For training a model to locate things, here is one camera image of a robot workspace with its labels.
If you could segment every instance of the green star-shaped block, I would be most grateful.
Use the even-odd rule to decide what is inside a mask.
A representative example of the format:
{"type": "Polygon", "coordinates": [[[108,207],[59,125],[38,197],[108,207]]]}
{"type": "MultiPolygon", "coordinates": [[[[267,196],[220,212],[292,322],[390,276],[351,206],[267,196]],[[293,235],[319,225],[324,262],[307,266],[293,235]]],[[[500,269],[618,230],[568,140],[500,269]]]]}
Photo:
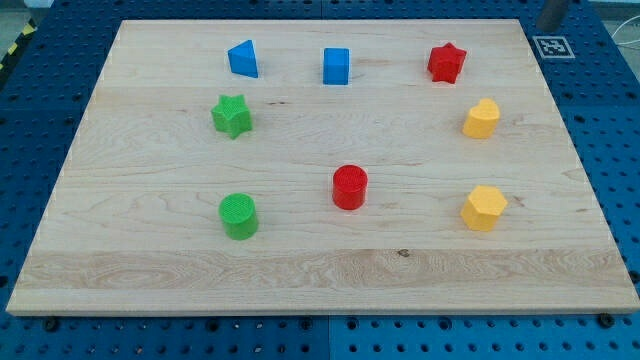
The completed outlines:
{"type": "Polygon", "coordinates": [[[216,130],[228,133],[231,139],[252,129],[251,114],[244,102],[244,95],[220,95],[218,105],[211,109],[211,116],[216,130]]]}

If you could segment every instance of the blue cube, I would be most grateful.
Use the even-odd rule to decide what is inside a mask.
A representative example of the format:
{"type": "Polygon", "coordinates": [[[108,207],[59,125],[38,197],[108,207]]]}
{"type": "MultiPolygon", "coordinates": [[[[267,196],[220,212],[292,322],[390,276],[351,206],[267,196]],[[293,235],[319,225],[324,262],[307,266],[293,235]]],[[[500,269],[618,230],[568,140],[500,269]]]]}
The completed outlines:
{"type": "Polygon", "coordinates": [[[253,50],[253,41],[247,40],[227,52],[229,65],[234,74],[252,78],[258,77],[258,64],[256,53],[253,50]]]}
{"type": "Polygon", "coordinates": [[[322,82],[325,85],[347,85],[349,83],[349,49],[324,49],[322,82]]]}

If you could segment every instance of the red star-shaped block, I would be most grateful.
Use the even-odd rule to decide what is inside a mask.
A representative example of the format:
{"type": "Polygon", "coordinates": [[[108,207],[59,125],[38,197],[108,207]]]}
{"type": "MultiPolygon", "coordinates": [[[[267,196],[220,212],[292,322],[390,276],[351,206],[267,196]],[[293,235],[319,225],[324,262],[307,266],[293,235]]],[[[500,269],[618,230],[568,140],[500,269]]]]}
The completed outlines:
{"type": "Polygon", "coordinates": [[[466,55],[466,51],[458,49],[452,43],[431,49],[427,70],[433,74],[432,81],[446,81],[455,84],[458,74],[462,71],[466,55]]]}

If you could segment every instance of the wooden board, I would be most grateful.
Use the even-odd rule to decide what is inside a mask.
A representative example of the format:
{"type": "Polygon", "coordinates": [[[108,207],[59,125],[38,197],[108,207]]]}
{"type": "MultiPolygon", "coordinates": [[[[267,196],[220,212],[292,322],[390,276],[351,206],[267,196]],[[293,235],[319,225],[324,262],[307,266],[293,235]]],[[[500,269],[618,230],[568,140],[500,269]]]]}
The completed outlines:
{"type": "Polygon", "coordinates": [[[631,312],[638,296],[517,21],[125,21],[51,196],[14,315],[631,312]],[[253,39],[261,77],[228,70],[253,39]],[[469,51],[455,86],[425,59],[469,51]],[[322,49],[351,49],[347,87],[322,49]],[[209,110],[244,94],[232,141],[209,110]],[[482,97],[489,140],[461,133],[482,97]],[[345,163],[365,206],[331,201],[345,163]],[[490,233],[459,216],[478,184],[509,206],[490,233]],[[221,199],[259,232],[233,241],[221,199]]]}

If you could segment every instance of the red cylinder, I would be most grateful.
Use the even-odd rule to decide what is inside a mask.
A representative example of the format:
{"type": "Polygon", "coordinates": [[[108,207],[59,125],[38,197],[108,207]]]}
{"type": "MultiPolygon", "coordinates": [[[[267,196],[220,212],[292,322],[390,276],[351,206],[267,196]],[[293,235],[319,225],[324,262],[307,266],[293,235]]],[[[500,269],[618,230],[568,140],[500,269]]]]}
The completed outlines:
{"type": "Polygon", "coordinates": [[[364,204],[367,173],[356,165],[341,166],[333,174],[333,202],[344,210],[355,210],[364,204]]]}

